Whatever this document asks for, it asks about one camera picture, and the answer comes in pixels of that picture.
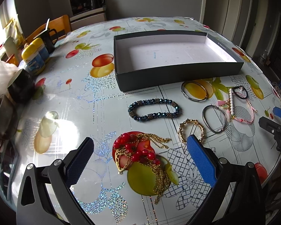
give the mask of box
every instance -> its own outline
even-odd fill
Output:
[[[243,61],[216,38],[197,31],[144,31],[114,37],[121,91],[236,75]]]

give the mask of silver bolt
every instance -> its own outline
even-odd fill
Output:
[[[28,170],[30,170],[31,168],[33,168],[33,164],[32,164],[32,163],[30,163],[30,164],[27,165],[27,169],[28,169]]]
[[[222,164],[226,164],[226,163],[227,163],[227,159],[224,158],[224,157],[221,157],[219,161],[220,161],[220,163],[222,163]]]
[[[55,166],[58,166],[58,165],[61,164],[61,162],[62,162],[61,159],[57,159],[57,160],[54,161],[54,165],[55,165]]]
[[[249,166],[250,168],[253,168],[253,167],[254,167],[254,163],[253,163],[253,162],[248,162],[248,166]]]

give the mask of black bracelet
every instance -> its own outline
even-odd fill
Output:
[[[235,89],[240,89],[241,91],[245,91],[245,92],[246,92],[246,96],[245,96],[245,97],[239,96],[239,95],[235,92]],[[249,96],[249,94],[248,94],[246,88],[245,88],[244,86],[242,86],[242,85],[232,87],[232,91],[233,91],[233,93],[234,93],[239,99],[245,100],[245,99],[247,99],[248,96]]]
[[[151,105],[151,104],[170,104],[172,107],[175,108],[175,112],[171,113],[171,112],[155,112],[155,113],[149,113],[148,115],[144,115],[144,116],[138,116],[136,115],[133,110],[137,107],[140,106],[144,106],[144,105]],[[178,104],[172,100],[168,100],[168,99],[149,99],[149,100],[143,100],[143,101],[136,101],[133,104],[131,104],[128,108],[128,113],[129,116],[131,116],[134,120],[139,121],[139,122],[145,122],[145,121],[149,121],[151,119],[156,119],[156,118],[177,118],[177,116],[180,114],[180,107],[178,106]]]

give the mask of orange chair back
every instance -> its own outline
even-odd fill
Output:
[[[38,27],[30,36],[26,38],[26,40],[24,40],[23,45],[25,45],[25,43],[30,44],[33,41],[33,38],[37,36],[39,33],[41,33],[45,28],[46,28],[46,24],[43,24],[40,27]],[[49,28],[56,29],[57,33],[59,33],[60,31],[64,31],[65,35],[59,37],[58,39],[65,38],[67,36],[67,33],[72,31],[69,16],[63,15],[57,19],[50,21]]]

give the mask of yellow bottle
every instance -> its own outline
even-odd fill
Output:
[[[45,62],[37,51],[35,45],[29,45],[22,51],[22,58],[27,69],[34,75],[39,75],[45,69]]]
[[[41,58],[44,60],[45,64],[50,60],[50,55],[45,47],[45,44],[41,38],[36,38],[30,45],[35,45]]]

